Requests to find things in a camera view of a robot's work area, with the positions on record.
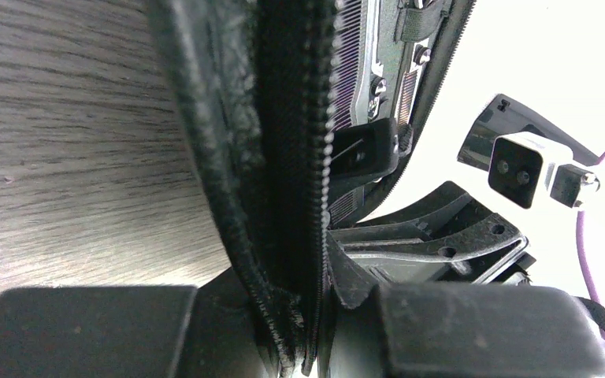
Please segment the black hair comb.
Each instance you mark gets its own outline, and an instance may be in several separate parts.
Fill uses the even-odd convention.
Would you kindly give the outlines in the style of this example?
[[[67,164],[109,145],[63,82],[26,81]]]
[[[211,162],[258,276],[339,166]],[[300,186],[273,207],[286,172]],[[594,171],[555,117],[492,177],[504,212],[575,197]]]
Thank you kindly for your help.
[[[335,81],[332,90],[335,97],[332,106],[333,130],[349,128],[355,123],[355,103],[357,90],[362,79],[362,40],[365,20],[365,1],[338,1],[340,8],[337,13],[334,41],[335,56],[333,75]]]

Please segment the black hair clip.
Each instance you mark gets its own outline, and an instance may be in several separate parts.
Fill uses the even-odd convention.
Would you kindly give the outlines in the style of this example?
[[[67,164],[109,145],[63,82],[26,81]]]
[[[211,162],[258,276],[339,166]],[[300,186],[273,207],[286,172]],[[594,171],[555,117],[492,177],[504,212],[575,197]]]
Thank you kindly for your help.
[[[332,189],[353,189],[393,172],[399,163],[395,123],[380,119],[334,133],[330,165]]]

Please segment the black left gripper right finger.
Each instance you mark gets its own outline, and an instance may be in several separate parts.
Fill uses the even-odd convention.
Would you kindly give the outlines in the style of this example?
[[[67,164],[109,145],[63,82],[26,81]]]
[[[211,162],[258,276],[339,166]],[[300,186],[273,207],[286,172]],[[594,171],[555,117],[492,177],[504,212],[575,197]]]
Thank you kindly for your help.
[[[321,377],[605,377],[585,306],[547,287],[388,282],[328,237]]]

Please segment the silver hair scissors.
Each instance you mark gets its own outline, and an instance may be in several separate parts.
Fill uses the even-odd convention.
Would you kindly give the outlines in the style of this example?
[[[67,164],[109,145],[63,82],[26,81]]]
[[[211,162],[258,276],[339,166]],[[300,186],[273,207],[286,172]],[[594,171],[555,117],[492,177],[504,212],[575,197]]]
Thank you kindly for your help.
[[[342,13],[349,27],[347,124],[391,118],[406,124],[425,66],[432,57],[442,1],[351,1]]]

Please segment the black zip tool case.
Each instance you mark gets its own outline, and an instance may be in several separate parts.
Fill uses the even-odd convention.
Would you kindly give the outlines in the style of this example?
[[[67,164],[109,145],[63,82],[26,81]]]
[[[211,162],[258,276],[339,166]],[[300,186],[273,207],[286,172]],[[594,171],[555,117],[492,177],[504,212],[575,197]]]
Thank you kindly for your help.
[[[230,261],[199,292],[181,377],[392,377],[389,285],[329,232],[337,1],[149,1]]]

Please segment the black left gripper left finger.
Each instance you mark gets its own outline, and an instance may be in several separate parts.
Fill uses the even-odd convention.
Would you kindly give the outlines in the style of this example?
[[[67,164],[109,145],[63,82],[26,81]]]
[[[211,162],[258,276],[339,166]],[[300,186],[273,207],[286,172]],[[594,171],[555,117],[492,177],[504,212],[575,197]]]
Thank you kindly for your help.
[[[202,287],[0,293],[0,377],[269,377],[232,270]]]

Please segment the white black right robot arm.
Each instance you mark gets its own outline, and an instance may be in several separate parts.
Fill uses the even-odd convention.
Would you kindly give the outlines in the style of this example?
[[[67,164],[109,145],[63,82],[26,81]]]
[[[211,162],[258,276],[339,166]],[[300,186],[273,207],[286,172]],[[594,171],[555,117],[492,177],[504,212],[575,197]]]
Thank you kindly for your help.
[[[537,112],[499,94],[467,134],[457,159],[486,172],[489,188],[519,209],[554,203],[578,211],[599,191],[597,156]],[[534,262],[526,236],[447,181],[394,213],[330,232],[341,265],[384,282],[523,284]]]

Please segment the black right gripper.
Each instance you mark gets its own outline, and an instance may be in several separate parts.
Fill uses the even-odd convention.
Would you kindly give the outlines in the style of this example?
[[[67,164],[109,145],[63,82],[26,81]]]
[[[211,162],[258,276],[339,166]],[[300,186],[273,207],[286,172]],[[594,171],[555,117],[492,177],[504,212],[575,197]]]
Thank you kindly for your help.
[[[447,181],[414,204],[330,231],[377,280],[528,284],[535,258],[512,223]]]

